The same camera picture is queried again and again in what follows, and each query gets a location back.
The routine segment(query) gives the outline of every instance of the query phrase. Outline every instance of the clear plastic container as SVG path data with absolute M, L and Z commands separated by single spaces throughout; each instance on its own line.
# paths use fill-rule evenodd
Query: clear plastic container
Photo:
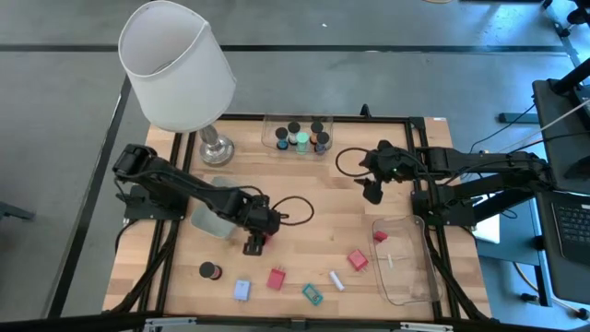
M 315 145 L 312 144 L 311 141 L 308 141 L 307 144 L 289 144 L 289 137 L 287 138 L 287 148 L 280 149 L 277 145 L 279 139 L 277 138 L 276 131 L 277 129 L 283 127 L 288 128 L 291 122 L 296 122 L 299 124 L 300 130 L 299 132 L 306 133 L 310 136 L 311 139 L 315 138 L 317 133 L 312 131 L 312 124 L 314 122 L 319 122 L 322 124 L 322 131 L 329 135 L 329 141 L 324 145 L 322 151 L 316 152 Z M 265 147 L 268 147 L 270 152 L 274 157 L 284 157 L 284 158 L 294 158 L 294 159 L 306 159 L 306 160 L 318 160 L 325 157 L 326 152 L 332 147 L 332 142 L 334 140 L 332 125 L 334 123 L 334 118 L 332 116 L 322 116 L 322 115 L 265 115 L 265 120 L 263 121 L 263 130 L 261 141 Z
M 372 235 L 377 231 L 388 235 L 380 243 L 371 235 L 371 255 L 379 291 L 391 304 L 441 298 L 441 282 L 434 273 L 424 227 L 424 220 L 418 216 L 378 219 L 372 224 Z

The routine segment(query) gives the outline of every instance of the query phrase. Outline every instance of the small toy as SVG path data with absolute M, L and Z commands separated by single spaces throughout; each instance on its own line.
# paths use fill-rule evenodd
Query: small toy
M 336 272 L 330 271 L 330 279 L 332 280 L 332 282 L 334 282 L 336 288 L 338 288 L 339 291 L 344 290 L 344 285 L 342 284 L 342 282 L 340 282 L 340 279 L 336 275 Z
M 363 255 L 359 249 L 353 251 L 350 255 L 348 255 L 348 261 L 350 262 L 350 264 L 352 264 L 355 271 L 357 272 L 364 269 L 367 266 L 367 264 L 369 264 L 369 261 L 367 260 L 365 255 Z
M 283 280 L 285 279 L 285 276 L 285 272 L 281 271 L 280 268 L 271 269 L 270 275 L 268 275 L 266 286 L 273 290 L 280 291 L 280 288 L 283 287 Z
M 309 300 L 313 305 L 320 305 L 324 296 L 312 285 L 307 284 L 303 287 L 303 295 Z
M 233 291 L 233 298 L 238 301 L 248 301 L 250 295 L 250 281 L 236 281 L 236 289 Z
M 387 240 L 387 237 L 388 235 L 382 231 L 376 231 L 375 234 L 372 235 L 372 238 L 379 242 Z

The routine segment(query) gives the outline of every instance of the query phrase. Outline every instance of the red block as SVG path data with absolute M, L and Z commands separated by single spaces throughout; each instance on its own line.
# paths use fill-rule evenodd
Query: red block
M 387 239 L 387 234 L 385 234 L 382 231 L 376 231 L 375 234 L 372 235 L 372 238 L 379 242 L 382 242 Z
M 266 286 L 273 290 L 280 291 L 280 288 L 283 287 L 283 280 L 285 279 L 285 272 L 281 270 L 277 270 L 273 268 L 270 270 L 270 275 L 268 276 L 268 281 L 266 282 Z
M 366 267 L 367 264 L 369 264 L 369 261 L 359 249 L 353 251 L 352 254 L 348 255 L 348 261 L 350 262 L 350 264 L 352 264 L 355 271 L 360 271 L 364 267 Z

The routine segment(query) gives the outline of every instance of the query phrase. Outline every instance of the gray floor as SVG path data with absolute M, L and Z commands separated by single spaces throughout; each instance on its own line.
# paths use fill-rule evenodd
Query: gray floor
M 125 20 L 142 3 L 5 0 L 0 2 L 0 43 L 116 43 Z M 561 45 L 536 4 L 180 3 L 209 19 L 222 44 Z M 556 11 L 567 15 L 571 4 L 555 3 Z M 587 27 L 577 27 L 572 34 L 583 59 L 590 50 L 588 32 Z M 521 112 L 530 106 L 533 80 L 560 77 L 572 68 L 561 53 L 227 53 L 227 57 L 238 78 L 229 112 L 356 114 L 366 102 L 374 114 L 447 117 L 454 145 L 461 150 L 501 128 L 494 119 L 498 113 Z M 44 315 L 124 73 L 115 53 L 4 52 L 0 63 L 0 147 L 6 156 L 0 163 L 0 200 L 37 212 L 32 223 L 16 219 L 0 223 L 0 321 L 9 321 Z M 506 141 L 536 128 L 515 125 L 481 147 L 503 148 Z M 148 122 L 132 96 L 112 159 L 126 143 L 142 143 L 147 130 Z M 66 315 L 100 311 L 114 237 L 122 222 L 123 203 L 114 193 L 107 174 Z M 483 259 L 482 269 L 492 312 L 503 322 L 559 328 L 582 324 L 560 307 L 517 301 L 515 294 L 525 291 L 525 285 L 512 266 Z

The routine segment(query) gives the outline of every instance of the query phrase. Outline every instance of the lamp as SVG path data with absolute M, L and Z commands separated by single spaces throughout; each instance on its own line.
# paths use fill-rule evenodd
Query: lamp
M 119 59 L 153 125 L 199 130 L 203 162 L 230 161 L 233 143 L 211 124 L 230 106 L 236 79 L 206 20 L 173 2 L 149 2 L 125 24 Z

